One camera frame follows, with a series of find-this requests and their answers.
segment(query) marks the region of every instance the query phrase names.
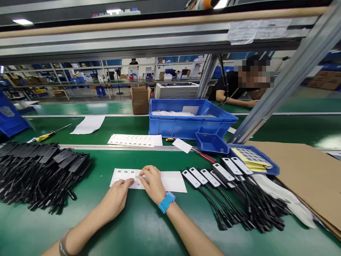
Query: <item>blue wristband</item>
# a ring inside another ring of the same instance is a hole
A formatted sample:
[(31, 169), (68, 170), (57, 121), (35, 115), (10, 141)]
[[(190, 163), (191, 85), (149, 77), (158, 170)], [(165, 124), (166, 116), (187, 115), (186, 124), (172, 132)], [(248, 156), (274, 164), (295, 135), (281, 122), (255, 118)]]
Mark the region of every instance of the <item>blue wristband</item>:
[(171, 204), (171, 202), (175, 201), (175, 195), (173, 195), (171, 192), (167, 192), (166, 193), (166, 197), (164, 198), (164, 200), (162, 200), (162, 202), (159, 204), (159, 208), (160, 210), (163, 212), (163, 214), (166, 213), (169, 205)]

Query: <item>red screwdriver handle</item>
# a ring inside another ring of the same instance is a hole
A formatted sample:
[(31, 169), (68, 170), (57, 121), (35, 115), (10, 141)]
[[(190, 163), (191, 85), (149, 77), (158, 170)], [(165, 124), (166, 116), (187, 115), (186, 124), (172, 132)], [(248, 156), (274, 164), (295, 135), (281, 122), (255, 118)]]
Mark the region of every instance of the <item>red screwdriver handle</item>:
[(197, 154), (201, 155), (203, 158), (205, 158), (206, 160), (210, 161), (211, 163), (215, 164), (217, 161), (215, 159), (213, 159), (212, 157), (205, 155), (203, 153), (200, 153), (199, 151), (197, 151)]

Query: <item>green workbench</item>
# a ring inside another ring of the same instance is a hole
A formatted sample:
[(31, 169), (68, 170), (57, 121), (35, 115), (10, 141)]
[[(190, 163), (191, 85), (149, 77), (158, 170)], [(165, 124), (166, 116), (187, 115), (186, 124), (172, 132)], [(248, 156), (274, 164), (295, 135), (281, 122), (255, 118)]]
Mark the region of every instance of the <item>green workbench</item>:
[[(178, 171), (186, 166), (210, 167), (209, 162), (195, 152), (188, 155), (179, 151), (87, 152), (93, 159), (94, 168), (75, 187), (73, 191), (78, 199), (68, 199), (62, 215), (49, 215), (47, 210), (41, 209), (31, 212), (26, 204), (0, 204), (0, 255), (41, 254), (100, 203), (109, 189), (114, 168), (141, 169), (154, 164), (162, 171)], [(328, 231), (307, 229), (292, 216), (283, 218), (286, 225), (283, 232), (274, 229), (260, 234), (257, 230), (245, 231), (240, 224), (219, 231), (206, 199), (188, 184), (186, 187), (188, 193), (175, 193), (178, 205), (225, 255), (336, 256), (341, 253), (341, 243)], [(188, 254), (170, 221), (146, 192), (130, 189), (125, 209), (91, 238), (82, 255)]]
[[(238, 116), (232, 127), (237, 129), (246, 116)], [(106, 117), (101, 128), (91, 134), (70, 134), (84, 117), (29, 118), (33, 129), (27, 129), (16, 135), (13, 140), (27, 142), (51, 130), (57, 130), (72, 123), (44, 143), (96, 144), (106, 145), (110, 136), (118, 134), (148, 134), (149, 117)], [(227, 133), (224, 140), (231, 136)], [(272, 116), (251, 140), (286, 143), (305, 143), (314, 147), (341, 149), (341, 117), (339, 115), (312, 116)]]
[[(250, 113), (246, 107), (226, 104), (222, 107), (230, 113)], [(341, 112), (341, 98), (290, 98), (276, 112)], [(23, 116), (59, 116), (84, 114), (133, 114), (131, 103), (55, 104), (33, 105), (32, 111)]]
[[(93, 109), (92, 112), (86, 112), (84, 105), (73, 107), (63, 105), (67, 110), (56, 112), (59, 115), (117, 114), (119, 110), (128, 114), (131, 104), (123, 104), (109, 104), (106, 113), (102, 111), (102, 104), (90, 104), (98, 106), (97, 110), (90, 107)], [(238, 128), (245, 118), (238, 117), (234, 128)], [(59, 131), (44, 143), (107, 145), (114, 133), (148, 134), (149, 129), (148, 116), (106, 117), (99, 130), (87, 135), (70, 134), (83, 117), (28, 120), (34, 129), (27, 129), (14, 136), (12, 140), (27, 142), (33, 137), (72, 123), (71, 127)], [(228, 133), (224, 140), (228, 140), (230, 136)], [(341, 148), (340, 138), (341, 118), (337, 115), (283, 115), (272, 116), (252, 140)], [(40, 209), (30, 212), (26, 204), (10, 206), (0, 204), (0, 255), (38, 255), (50, 247), (102, 200), (109, 188), (114, 168), (141, 169), (145, 165), (153, 164), (162, 171), (178, 171), (187, 166), (210, 167), (209, 162), (195, 152), (189, 154), (180, 151), (147, 150), (85, 150), (85, 152), (91, 154), (93, 170), (75, 187), (74, 192), (78, 199), (68, 200), (62, 215), (49, 215), (46, 210)], [(341, 243), (328, 231), (320, 227), (317, 230), (309, 230), (292, 216), (284, 217), (286, 227), (283, 232), (274, 229), (270, 233), (260, 234), (257, 230), (245, 231), (241, 225), (236, 225), (228, 231), (219, 231), (208, 202), (188, 184), (186, 187), (188, 193), (175, 194), (177, 203), (225, 255), (341, 254)], [(156, 208), (146, 192), (131, 189), (128, 193), (123, 212), (89, 241), (83, 255), (187, 255), (171, 223)]]

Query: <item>yellow screwdriver handle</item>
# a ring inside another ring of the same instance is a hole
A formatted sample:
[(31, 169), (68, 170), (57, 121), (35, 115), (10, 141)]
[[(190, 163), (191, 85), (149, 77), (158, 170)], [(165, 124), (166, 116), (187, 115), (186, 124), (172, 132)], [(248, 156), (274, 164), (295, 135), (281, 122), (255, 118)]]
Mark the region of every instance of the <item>yellow screwdriver handle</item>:
[(52, 136), (53, 134), (55, 134), (56, 132), (49, 132), (49, 133), (47, 133), (47, 134), (44, 134), (44, 135), (41, 135), (41, 136), (39, 136), (38, 138), (36, 138), (36, 141), (37, 142), (42, 142), (43, 140), (46, 140), (46, 139), (48, 139), (50, 136)]

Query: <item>screwdriver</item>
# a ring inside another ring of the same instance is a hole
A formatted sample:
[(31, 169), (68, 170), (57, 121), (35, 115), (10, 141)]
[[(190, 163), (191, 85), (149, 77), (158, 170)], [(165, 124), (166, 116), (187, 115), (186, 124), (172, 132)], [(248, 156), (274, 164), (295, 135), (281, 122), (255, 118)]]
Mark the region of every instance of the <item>screwdriver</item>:
[(167, 138), (166, 141), (167, 142), (174, 142), (176, 140), (176, 138)]
[[(68, 124), (67, 126), (64, 126), (63, 128), (60, 128), (59, 130), (62, 130), (62, 129), (64, 129), (64, 128), (70, 126), (70, 125), (72, 125), (72, 124)], [(38, 138), (36, 138), (36, 141), (37, 141), (37, 142), (42, 142), (43, 140), (46, 140), (46, 139), (49, 138), (50, 136), (56, 134), (56, 132), (58, 132), (59, 130), (51, 131), (51, 132), (49, 132), (49, 133), (46, 133), (46, 134), (44, 134), (44, 135), (41, 135), (41, 136), (39, 136)]]
[(201, 153), (197, 150), (195, 150), (194, 148), (192, 148), (192, 150), (194, 150), (198, 155), (201, 155), (203, 158), (205, 158), (206, 160), (210, 161), (211, 163), (215, 164), (217, 161), (215, 159), (213, 159), (212, 157), (204, 154), (204, 153)]

